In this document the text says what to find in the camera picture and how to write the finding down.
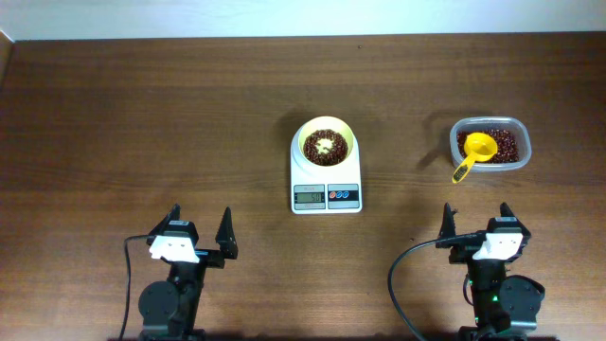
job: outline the white kitchen scale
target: white kitchen scale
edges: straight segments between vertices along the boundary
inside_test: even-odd
[[[334,166],[318,166],[302,152],[305,140],[318,130],[331,129],[348,144],[348,154]],[[295,214],[357,213],[362,210],[362,181],[358,141],[336,117],[305,123],[291,143],[291,210]]]

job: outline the wood grain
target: wood grain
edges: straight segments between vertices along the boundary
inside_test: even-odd
[[[209,270],[197,326],[243,335],[409,335],[391,262],[501,202],[533,233],[512,273],[545,285],[536,335],[606,339],[606,34],[18,42],[0,93],[0,337],[116,337],[122,241],[172,204],[214,247],[231,206],[240,257]],[[312,117],[360,142],[360,214],[295,216],[289,145]],[[521,170],[454,186],[448,132],[463,117],[524,122]],[[165,264],[132,249],[134,302]],[[465,268],[411,256],[397,295],[427,332],[472,325]]]

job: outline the measuring cup handle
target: measuring cup handle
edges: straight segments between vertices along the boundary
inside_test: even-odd
[[[461,182],[467,174],[472,170],[472,166],[475,163],[475,157],[467,156],[463,162],[456,168],[453,174],[453,184]]]

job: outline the digital display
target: digital display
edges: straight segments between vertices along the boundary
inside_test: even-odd
[[[324,203],[324,193],[297,193],[295,202],[297,204]]]

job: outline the beans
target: beans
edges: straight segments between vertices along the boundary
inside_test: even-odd
[[[484,133],[494,138],[496,141],[499,151],[492,157],[492,159],[486,161],[486,163],[510,163],[520,161],[520,156],[518,155],[518,145],[515,143],[515,137],[510,131],[503,129],[488,129],[483,132],[456,133],[458,150],[461,152],[463,157],[467,157],[465,150],[463,149],[463,145],[465,144],[467,135],[471,133]]]
[[[303,153],[316,165],[334,166],[348,156],[348,144],[341,134],[331,129],[317,130],[305,139]]]

